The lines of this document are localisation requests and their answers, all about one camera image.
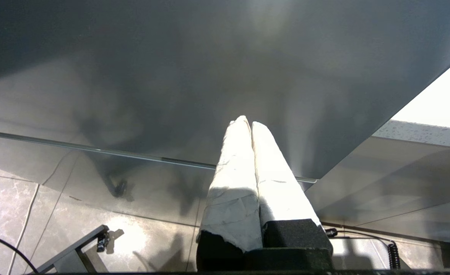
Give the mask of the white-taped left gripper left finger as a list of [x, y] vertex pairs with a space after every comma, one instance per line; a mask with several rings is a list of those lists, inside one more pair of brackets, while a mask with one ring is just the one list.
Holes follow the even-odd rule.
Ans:
[[197, 235], [197, 270], [243, 270], [247, 254], [263, 249], [259, 214], [252, 132], [241, 115], [223, 136]]

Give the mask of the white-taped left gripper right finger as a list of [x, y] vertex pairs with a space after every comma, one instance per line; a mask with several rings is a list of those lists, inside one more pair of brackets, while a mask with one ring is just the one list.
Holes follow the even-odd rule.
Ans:
[[333, 246], [325, 229], [265, 124], [253, 122], [252, 143], [263, 246], [330, 260]]

